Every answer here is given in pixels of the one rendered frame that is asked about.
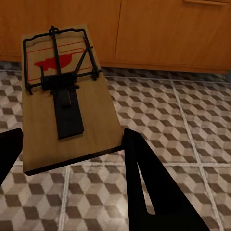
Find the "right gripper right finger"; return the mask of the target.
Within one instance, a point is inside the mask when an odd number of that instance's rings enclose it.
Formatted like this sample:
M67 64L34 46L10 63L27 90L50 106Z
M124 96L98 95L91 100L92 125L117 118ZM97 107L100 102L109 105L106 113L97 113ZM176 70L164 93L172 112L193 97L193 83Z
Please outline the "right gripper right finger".
M210 231L143 136L124 129L129 231ZM147 212L141 170L156 215Z

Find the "mousetrap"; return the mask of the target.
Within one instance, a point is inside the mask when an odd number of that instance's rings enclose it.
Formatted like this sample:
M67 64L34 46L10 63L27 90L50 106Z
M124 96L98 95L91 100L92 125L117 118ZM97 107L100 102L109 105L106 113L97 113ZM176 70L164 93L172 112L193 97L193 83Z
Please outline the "mousetrap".
M23 173L124 150L86 24L21 36Z

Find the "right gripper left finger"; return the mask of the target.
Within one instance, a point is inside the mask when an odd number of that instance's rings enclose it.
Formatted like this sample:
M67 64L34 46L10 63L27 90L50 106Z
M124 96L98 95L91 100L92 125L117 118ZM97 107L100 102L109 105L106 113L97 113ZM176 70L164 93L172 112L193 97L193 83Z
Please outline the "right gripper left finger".
M23 150L23 136L20 128L0 133L0 186Z

